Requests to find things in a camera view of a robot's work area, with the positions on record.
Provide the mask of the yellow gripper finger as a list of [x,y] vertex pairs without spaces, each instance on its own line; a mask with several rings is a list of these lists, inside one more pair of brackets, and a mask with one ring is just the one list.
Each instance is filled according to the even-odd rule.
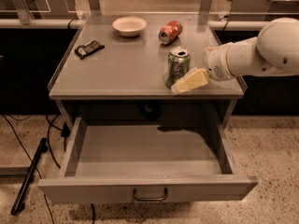
[[208,81],[209,75],[207,70],[194,67],[171,86],[171,91],[174,94],[181,94],[203,87]]

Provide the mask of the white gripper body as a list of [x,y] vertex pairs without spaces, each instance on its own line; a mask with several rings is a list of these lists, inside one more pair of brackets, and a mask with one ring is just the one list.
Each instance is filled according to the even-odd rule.
[[205,48],[204,64],[208,75],[216,81],[232,80],[234,76],[228,68],[227,51],[230,44]]

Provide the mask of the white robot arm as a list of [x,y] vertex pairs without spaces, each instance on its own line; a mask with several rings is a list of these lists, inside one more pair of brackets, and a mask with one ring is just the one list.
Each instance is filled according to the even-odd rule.
[[204,68],[192,68],[171,86],[181,94],[205,86],[210,79],[236,77],[289,77],[299,75],[299,20],[268,22],[257,36],[205,48]]

